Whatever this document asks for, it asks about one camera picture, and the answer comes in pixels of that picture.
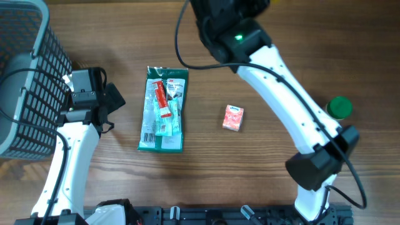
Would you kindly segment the green 3M product package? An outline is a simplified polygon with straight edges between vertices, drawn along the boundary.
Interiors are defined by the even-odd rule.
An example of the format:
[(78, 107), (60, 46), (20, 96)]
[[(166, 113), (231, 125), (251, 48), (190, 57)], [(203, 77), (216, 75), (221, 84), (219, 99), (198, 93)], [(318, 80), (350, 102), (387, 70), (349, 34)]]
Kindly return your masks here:
[[(144, 108), (142, 114), (140, 151), (156, 153), (182, 153), (184, 146), (184, 119), (183, 111), (188, 90), (189, 71), (183, 68), (148, 67), (146, 77), (146, 90), (144, 95)], [(162, 81), (167, 101), (178, 98), (181, 105), (182, 134), (174, 136), (157, 136), (155, 133), (155, 113), (153, 99), (156, 94), (152, 83)]]

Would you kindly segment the red Kleenex tissue pack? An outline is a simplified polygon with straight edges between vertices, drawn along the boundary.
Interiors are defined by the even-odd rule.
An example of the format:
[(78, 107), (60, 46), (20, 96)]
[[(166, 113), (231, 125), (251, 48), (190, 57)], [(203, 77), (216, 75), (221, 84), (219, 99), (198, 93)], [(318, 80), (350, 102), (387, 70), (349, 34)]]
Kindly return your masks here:
[(239, 131), (244, 116), (244, 109), (227, 105), (222, 127), (233, 131)]

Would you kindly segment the green lid white jar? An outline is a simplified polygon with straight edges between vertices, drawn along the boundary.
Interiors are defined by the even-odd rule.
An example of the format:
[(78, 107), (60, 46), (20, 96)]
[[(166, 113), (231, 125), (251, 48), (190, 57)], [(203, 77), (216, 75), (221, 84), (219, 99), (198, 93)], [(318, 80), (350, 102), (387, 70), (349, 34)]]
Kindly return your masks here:
[(333, 119), (343, 120), (353, 113), (353, 104), (347, 97), (337, 96), (326, 104), (325, 110)]

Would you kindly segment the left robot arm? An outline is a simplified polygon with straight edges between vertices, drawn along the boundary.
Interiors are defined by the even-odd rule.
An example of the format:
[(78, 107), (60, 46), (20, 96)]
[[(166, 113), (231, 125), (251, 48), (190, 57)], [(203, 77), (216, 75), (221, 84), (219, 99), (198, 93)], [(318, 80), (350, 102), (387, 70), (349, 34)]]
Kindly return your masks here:
[(106, 71), (90, 67), (64, 77), (70, 92), (56, 120), (57, 144), (42, 193), (29, 218), (16, 224), (126, 224), (129, 202), (106, 201), (86, 217), (89, 165), (102, 134), (114, 129), (108, 116), (125, 100)]

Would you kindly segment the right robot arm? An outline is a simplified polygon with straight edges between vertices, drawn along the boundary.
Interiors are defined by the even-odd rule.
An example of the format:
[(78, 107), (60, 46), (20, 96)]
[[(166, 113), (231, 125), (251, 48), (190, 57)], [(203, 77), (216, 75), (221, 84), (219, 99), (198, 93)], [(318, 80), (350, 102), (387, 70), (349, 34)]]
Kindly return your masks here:
[(316, 223), (328, 208), (333, 182), (359, 141), (321, 109), (291, 74), (256, 17), (268, 1), (193, 1), (201, 42), (265, 100), (291, 136), (297, 153), (285, 163), (298, 185), (295, 208)]

